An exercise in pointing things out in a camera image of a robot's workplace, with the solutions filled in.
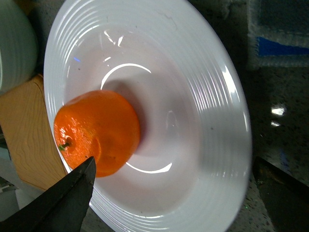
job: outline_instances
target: black object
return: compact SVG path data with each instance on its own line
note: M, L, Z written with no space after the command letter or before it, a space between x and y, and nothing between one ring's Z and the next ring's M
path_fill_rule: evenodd
M80 232L95 175L95 160L90 157L32 203L0 222L0 231Z
M260 157L253 175L275 230L309 232L309 187Z

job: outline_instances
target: white plate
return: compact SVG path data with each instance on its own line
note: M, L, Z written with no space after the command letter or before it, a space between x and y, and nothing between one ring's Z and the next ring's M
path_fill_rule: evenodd
M250 172L249 115L227 52L187 1L67 0L48 39L44 88L52 131L59 108L94 89L121 93L137 111L138 150L95 180L90 202L112 229L222 232L232 223Z

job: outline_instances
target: white container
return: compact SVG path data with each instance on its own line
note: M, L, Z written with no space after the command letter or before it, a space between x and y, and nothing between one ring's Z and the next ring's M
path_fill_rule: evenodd
M37 55L36 35L27 16L13 0L1 0L0 95L31 77Z

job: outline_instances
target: white ceramic bowl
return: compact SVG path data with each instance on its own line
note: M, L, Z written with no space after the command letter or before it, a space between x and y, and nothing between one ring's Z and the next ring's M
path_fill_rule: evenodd
M34 30L13 0L0 1L0 94L27 81L38 55Z
M187 1L67 0L44 78L52 130L63 104L94 89L119 92L137 111L138 150L96 178L90 202L111 228L222 232L232 223L251 166L247 105L225 48Z

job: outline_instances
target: countertop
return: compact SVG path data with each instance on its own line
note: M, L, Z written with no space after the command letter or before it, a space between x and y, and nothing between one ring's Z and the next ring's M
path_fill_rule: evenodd
M45 46L52 22L64 0L16 0L29 12L39 42L38 71L42 71ZM253 134L253 159L260 156L309 185L309 68L246 70L247 8L244 1L229 6L211 0L190 1L206 18L226 47L239 74L249 107ZM277 116L272 109L283 109ZM112 231L89 209L82 231ZM267 210L251 175L246 197L229 232L274 232Z

